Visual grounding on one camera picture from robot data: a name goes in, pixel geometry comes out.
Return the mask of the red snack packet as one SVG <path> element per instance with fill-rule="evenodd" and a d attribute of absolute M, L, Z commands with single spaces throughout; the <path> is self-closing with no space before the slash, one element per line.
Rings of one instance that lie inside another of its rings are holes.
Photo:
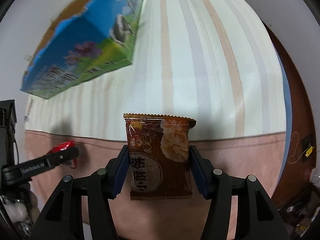
<path fill-rule="evenodd" d="M 73 157 L 71 157 L 71 155 L 67 152 L 68 149 L 75 147 L 75 141 L 74 140 L 70 140 L 70 141 L 65 141 L 62 142 L 56 146 L 54 146 L 49 152 L 48 154 L 56 154 L 59 153 L 61 155 L 61 159 L 64 160 L 64 162 L 62 163 L 65 166 L 68 166 L 72 169 L 76 169 L 77 167 L 77 157 L 75 155 L 73 155 Z"/>

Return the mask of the brown cracker snack packet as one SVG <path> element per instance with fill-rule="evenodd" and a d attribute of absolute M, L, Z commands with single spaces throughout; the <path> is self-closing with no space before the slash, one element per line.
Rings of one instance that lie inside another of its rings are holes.
<path fill-rule="evenodd" d="M 132 174 L 131 200 L 192 197 L 188 133 L 196 120 L 134 113 L 125 113 L 123 118 Z"/>

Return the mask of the pink blanket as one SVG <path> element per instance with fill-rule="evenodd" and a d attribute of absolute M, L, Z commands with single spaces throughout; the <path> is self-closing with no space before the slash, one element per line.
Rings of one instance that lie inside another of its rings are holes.
<path fill-rule="evenodd" d="M 278 182 L 285 148 L 285 134 L 275 133 L 216 141 L 195 141 L 200 154 L 215 168 L 230 176 L 256 176 L 268 194 Z M 38 197 L 47 200 L 63 176 L 85 177 L 115 158 L 126 144 L 126 135 L 111 140 L 75 137 L 80 156 L 75 169 L 61 165 L 35 176 L 33 187 Z M 188 199 L 132 201 L 131 177 L 121 193 L 110 201 L 117 234 L 125 239 L 199 239 L 207 218 L 210 202 L 197 191 Z"/>

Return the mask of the cardboard box with blue print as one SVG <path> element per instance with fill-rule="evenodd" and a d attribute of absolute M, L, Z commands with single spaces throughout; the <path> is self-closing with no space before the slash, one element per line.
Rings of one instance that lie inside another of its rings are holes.
<path fill-rule="evenodd" d="M 132 63 L 143 0 L 74 0 L 50 25 L 21 91 L 51 98 Z"/>

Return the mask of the striped white bed sheet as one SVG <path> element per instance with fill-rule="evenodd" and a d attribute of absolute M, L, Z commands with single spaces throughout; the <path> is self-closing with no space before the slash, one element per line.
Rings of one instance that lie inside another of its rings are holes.
<path fill-rule="evenodd" d="M 244 0 L 143 0 L 132 63 L 48 99 L 29 94 L 25 129 L 116 139 L 125 113 L 196 120 L 189 137 L 286 130 L 283 75 Z"/>

